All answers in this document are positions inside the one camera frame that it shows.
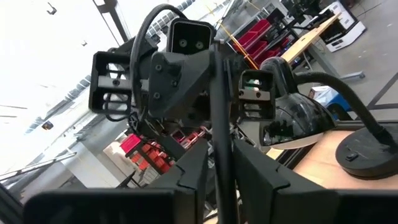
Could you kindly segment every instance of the wooden table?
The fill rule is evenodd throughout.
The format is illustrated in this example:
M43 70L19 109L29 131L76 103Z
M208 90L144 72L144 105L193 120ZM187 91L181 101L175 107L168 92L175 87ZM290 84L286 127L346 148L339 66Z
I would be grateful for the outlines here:
M337 163L336 148L351 131L330 131L316 143L294 171L328 189L398 189L398 175L381 180L359 180L348 175ZM271 149L267 155L276 158L283 150ZM217 218L205 224L215 224Z
M336 20L341 19L339 18L340 15L341 13L334 15L327 21L321 23L318 28L312 29L311 31L301 36L301 38L299 38L298 41L296 41L291 47L289 47L289 49L281 57L288 61L288 63L292 63L299 55L307 50L309 54L322 67L322 69L329 75L333 75L334 77L338 77L342 80L354 77L364 78L365 74L363 71L341 76L334 68L334 66L328 61L328 59L318 50L316 46L312 44L316 40L318 40L322 32L330 27Z
M287 51L281 56L288 63L292 63L299 55L301 55L314 41L316 41L319 36L325 31L328 27L334 23L340 14L334 15L329 18L327 21L323 22L319 25L318 28L312 29L307 32L303 36L299 38Z

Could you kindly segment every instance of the red storage bin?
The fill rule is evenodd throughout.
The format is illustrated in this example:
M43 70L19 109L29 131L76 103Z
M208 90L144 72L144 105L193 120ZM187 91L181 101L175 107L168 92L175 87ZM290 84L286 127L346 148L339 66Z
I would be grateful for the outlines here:
M144 170L144 169L146 169L146 168L148 168L149 167L149 163L146 161L146 160L143 160L140 164L139 164L139 166L138 166L138 168L140 169L140 170Z
M131 149L134 149L139 143L141 139L137 137L135 134L130 134L121 144L120 147L123 149L124 153L128 153Z
M289 42L290 42L289 38L286 37L286 39L284 39L282 42L282 46L286 47Z
M260 65L263 61L265 61L265 59L270 58L270 57L275 57L276 55L278 55L280 52L280 48L276 48L276 49L272 49L272 50L267 50L264 53L258 55L254 61Z
M139 153L136 153L135 155L133 155L133 157L131 158L132 162L138 162L139 159L141 159L141 155Z
M252 57L252 58L256 58L258 56L258 54L264 49L266 48L268 45L268 42L266 41L259 41L256 44L253 45L253 47L250 48L250 50L248 50L248 54Z
M162 167L165 164L164 160L161 158L157 158L154 162L157 165L157 167Z
M259 34L265 32L271 24L266 19L261 19L256 25L254 25L249 32L258 32Z
M261 19L256 23L247 33L245 33L238 42L242 45L245 51L248 51L259 40L262 34L270 28L271 24L266 19ZM240 52L236 44L233 44L235 50Z
M254 42L259 37L257 32L247 32L241 38L239 38L238 43L240 43L244 50L247 51L247 47ZM233 44L236 51L240 52L241 49L236 45Z
M158 153L155 151L151 151L150 153L148 153L148 157L152 160L155 160L158 156Z

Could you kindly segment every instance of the black base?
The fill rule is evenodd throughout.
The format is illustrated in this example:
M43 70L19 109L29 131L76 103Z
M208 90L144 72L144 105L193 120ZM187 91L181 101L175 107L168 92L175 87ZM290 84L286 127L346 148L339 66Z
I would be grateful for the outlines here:
M388 144L380 143L366 128L347 136L337 147L337 162L359 179L382 179L398 174L398 127L385 129L392 136Z

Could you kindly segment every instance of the concrete floor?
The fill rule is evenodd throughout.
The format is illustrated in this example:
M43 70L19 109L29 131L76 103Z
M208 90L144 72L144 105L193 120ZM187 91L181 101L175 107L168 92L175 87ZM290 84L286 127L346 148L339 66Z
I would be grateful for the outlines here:
M337 52L326 53L326 57L341 74L364 71L366 78L363 80L352 79L347 84L357 93L365 105L379 93L386 83L398 73L398 1L396 0L363 0L362 6L355 6L352 12L355 16L375 5L380 6L371 9L366 14L358 16L358 19L368 30L350 46ZM314 70L322 70L315 62ZM310 85L300 86L300 91L307 94ZM398 83L376 103L398 103ZM378 120L398 119L398 109L377 110L372 114ZM244 124L243 129L247 135L258 141L258 125Z

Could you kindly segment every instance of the cable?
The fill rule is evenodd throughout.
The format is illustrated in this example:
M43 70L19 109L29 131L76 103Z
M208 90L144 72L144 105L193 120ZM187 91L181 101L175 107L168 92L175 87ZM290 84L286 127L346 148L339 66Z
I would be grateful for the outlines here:
M257 9L258 11L261 11L261 9L257 7L255 4L253 4L250 0L247 0L246 2L249 3L251 6L253 6L255 9Z
M211 15L213 15L214 17L216 17L216 15L213 13L213 11L210 9L210 7L208 7L206 4L204 4L204 5L209 10L209 13ZM245 51L245 49L242 47L242 45L235 39L235 37L232 36L231 33L228 32L228 30L225 28L225 26L221 22L219 24L220 24L220 27L225 31L226 35L228 35L228 37L231 38L231 40L234 42L234 44L236 44L238 49L242 52L242 54L244 55L244 58L249 60L250 64L253 66L254 69L258 70L259 69L258 66L256 65L256 63L253 62L252 58Z
M179 9L176 7L170 5L170 4L160 4L153 8L151 12L145 17L144 22L142 23L140 29L138 30L138 33L136 35L136 38L134 40L134 43L132 44L131 48L131 54L130 54L130 79L132 83L132 94L134 96L134 102L136 106L138 107L139 112L141 113L139 115L139 120L141 121L143 117L146 115L146 107L142 106L141 102L141 75L139 73L139 52L141 49L141 45L144 42L144 39L146 37L147 31L149 29L149 26L152 24L152 22L155 20L156 16L159 15L162 11L164 10L170 10L176 15L178 15L181 18L187 18L184 13L182 13Z
M367 13L367 12L369 12L369 11L371 11L371 10L373 10L373 9L375 9L375 8L377 8L377 7L379 7L379 6L381 6L382 4L386 3L386 1L387 1L387 0L384 0L383 2L380 2L379 4L377 4L377 5L373 6L373 7L371 7L370 9L365 9L365 8L363 7L363 5L362 5L362 2L363 2L363 1L360 1L360 2L358 3L358 5L361 6L361 8L363 8L364 11L363 11L361 14L355 16L355 17L359 17L359 16L362 16L362 15L364 14L363 19L366 18L366 13Z
M122 77L122 75L119 73L117 75L116 79L120 79L121 77ZM108 102L111 101L111 97L112 97L112 94L110 94L110 93L108 93L106 95L106 103L104 104L104 108L106 110L109 108L109 103ZM119 121L122 121L122 120L126 119L127 116L122 116L121 118L112 118L111 115L107 114L107 115L105 115L105 118L108 119L108 121L110 121L110 122L119 122Z

